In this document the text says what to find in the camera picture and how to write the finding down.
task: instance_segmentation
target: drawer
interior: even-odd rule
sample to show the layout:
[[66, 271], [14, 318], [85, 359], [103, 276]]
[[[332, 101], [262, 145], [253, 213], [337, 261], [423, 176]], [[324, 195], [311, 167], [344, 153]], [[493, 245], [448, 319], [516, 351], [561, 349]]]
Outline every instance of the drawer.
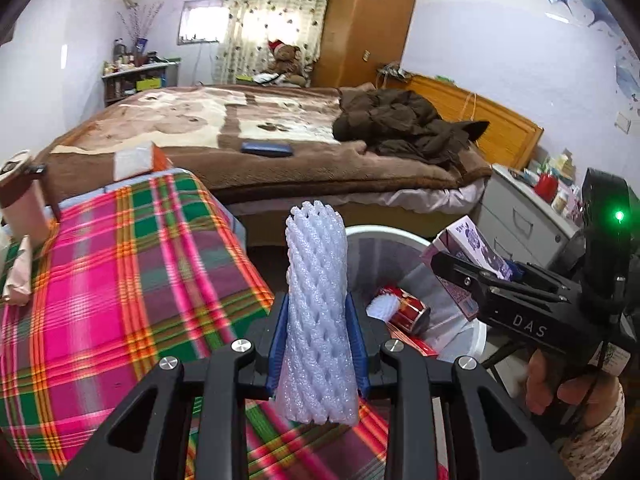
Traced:
[[567, 242], [564, 233], [528, 198], [500, 176], [493, 176], [484, 205], [542, 264], [548, 266]]
[[479, 208], [478, 229], [489, 247], [493, 248], [501, 257], [524, 264], [540, 265], [540, 262], [527, 248], [484, 205]]

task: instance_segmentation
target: wooden headboard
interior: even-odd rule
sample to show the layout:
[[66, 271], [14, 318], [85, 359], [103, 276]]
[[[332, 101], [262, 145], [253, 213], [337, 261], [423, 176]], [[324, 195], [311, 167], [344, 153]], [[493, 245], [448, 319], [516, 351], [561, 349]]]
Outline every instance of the wooden headboard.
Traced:
[[[404, 88], [413, 90], [431, 101], [447, 121], [460, 120], [465, 100], [469, 96], [468, 90], [421, 75], [414, 76]], [[474, 97], [471, 95], [463, 120], [471, 117], [473, 109]], [[496, 162], [517, 170], [526, 167], [542, 135], [542, 128], [516, 112], [481, 96], [476, 99], [475, 119], [490, 122], [490, 126], [478, 140], [478, 147], [489, 163]]]

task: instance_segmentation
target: brown blanket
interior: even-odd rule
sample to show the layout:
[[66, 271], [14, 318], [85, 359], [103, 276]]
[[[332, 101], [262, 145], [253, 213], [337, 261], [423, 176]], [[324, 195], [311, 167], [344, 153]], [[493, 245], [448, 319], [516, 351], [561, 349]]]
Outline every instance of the brown blanket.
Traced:
[[[339, 143], [335, 89], [258, 86], [164, 88], [141, 92], [57, 138], [38, 156], [62, 200], [113, 181], [113, 153], [152, 140], [225, 203], [398, 189], [456, 189], [489, 176], [475, 146], [448, 170]], [[288, 143], [294, 156], [241, 153], [245, 140]]]

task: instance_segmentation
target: foam fruit net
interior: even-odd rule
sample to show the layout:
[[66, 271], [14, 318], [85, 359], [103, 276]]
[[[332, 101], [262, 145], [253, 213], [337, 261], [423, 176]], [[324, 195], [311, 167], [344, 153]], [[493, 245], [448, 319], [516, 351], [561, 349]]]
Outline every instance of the foam fruit net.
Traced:
[[344, 320], [347, 238], [341, 216], [321, 202], [293, 208], [289, 323], [276, 392], [280, 415], [297, 422], [358, 422], [358, 391]]

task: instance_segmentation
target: nightstand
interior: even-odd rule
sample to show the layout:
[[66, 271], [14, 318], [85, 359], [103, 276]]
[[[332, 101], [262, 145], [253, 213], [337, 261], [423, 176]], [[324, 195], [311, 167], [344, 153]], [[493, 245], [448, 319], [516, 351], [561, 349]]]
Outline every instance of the nightstand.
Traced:
[[494, 164], [476, 213], [476, 225], [503, 258], [548, 267], [578, 228], [509, 170]]

